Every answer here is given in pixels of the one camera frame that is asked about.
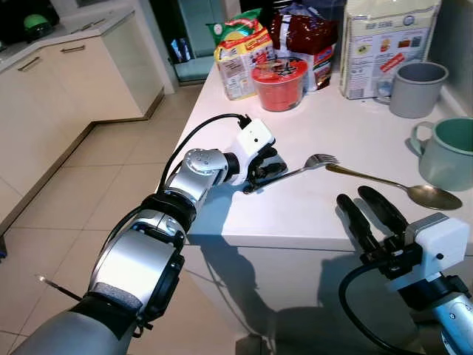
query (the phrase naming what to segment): green mug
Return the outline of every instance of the green mug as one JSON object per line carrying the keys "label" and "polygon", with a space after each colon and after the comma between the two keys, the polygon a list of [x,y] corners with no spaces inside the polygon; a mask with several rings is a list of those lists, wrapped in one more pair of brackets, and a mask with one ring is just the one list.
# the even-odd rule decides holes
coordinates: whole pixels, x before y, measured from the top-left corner
{"label": "green mug", "polygon": [[[425,148],[417,134],[420,126],[432,130]],[[412,129],[410,143],[421,157],[420,174],[432,185],[450,191],[473,187],[473,118],[420,122]]]}

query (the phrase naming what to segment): red cup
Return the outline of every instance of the red cup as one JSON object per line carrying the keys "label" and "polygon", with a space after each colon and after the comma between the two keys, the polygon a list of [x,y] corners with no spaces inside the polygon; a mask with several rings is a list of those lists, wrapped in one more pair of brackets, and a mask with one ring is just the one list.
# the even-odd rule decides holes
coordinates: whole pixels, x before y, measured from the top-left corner
{"label": "red cup", "polygon": [[298,58],[278,58],[257,64],[251,77],[263,108],[280,112],[299,105],[306,72],[307,63]]}

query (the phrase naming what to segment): drawer handle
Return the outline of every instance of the drawer handle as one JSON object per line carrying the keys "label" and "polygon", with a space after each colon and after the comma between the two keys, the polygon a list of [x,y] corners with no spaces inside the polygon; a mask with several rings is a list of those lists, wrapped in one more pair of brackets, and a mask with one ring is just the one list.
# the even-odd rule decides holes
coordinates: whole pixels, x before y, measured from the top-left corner
{"label": "drawer handle", "polygon": [[72,52],[78,52],[80,50],[85,50],[86,49],[86,45],[85,44],[82,44],[81,46],[79,47],[73,47],[73,48],[63,48],[61,50],[61,53],[72,53]]}
{"label": "drawer handle", "polygon": [[26,63],[23,67],[19,67],[18,68],[18,71],[19,72],[25,72],[26,71],[26,68],[28,68],[30,65],[36,63],[37,61],[39,61],[41,59],[41,57],[35,57],[33,58],[31,61],[29,61],[28,63]]}

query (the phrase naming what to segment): fork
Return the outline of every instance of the fork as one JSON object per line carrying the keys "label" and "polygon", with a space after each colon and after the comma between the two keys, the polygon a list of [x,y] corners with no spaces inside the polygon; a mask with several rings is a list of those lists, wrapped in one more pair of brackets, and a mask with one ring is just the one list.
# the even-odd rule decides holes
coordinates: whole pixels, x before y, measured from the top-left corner
{"label": "fork", "polygon": [[278,180],[285,179],[285,178],[288,178],[288,177],[293,176],[293,175],[297,175],[297,174],[299,174],[301,172],[304,172],[306,170],[316,169],[316,168],[319,168],[320,166],[325,166],[327,164],[338,164],[338,160],[333,155],[329,155],[329,154],[314,154],[314,155],[311,155],[306,160],[306,162],[305,162],[305,164],[302,168],[294,170],[292,172],[287,172],[286,174],[276,176],[273,179],[266,180],[266,181],[263,181],[261,183],[257,183],[257,184],[252,185],[252,186],[246,186],[243,189],[243,193],[249,195],[249,194],[255,192],[256,190],[261,189],[263,186],[267,186],[271,183],[275,183]]}

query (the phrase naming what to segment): spoon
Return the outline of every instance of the spoon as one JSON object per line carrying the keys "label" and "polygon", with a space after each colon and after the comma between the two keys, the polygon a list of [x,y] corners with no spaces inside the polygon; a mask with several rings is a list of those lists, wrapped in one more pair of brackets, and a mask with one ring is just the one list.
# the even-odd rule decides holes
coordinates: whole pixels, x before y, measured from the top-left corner
{"label": "spoon", "polygon": [[360,172],[354,172],[353,170],[345,169],[335,164],[329,164],[325,166],[325,169],[330,170],[331,172],[358,176],[359,178],[370,179],[378,181],[380,183],[387,183],[388,185],[396,186],[399,189],[403,189],[412,201],[414,201],[418,205],[427,207],[428,209],[459,209],[463,205],[461,200],[456,196],[452,195],[450,192],[447,192],[434,186],[417,185],[408,187],[401,185],[400,183],[395,183],[394,181],[361,174]]}

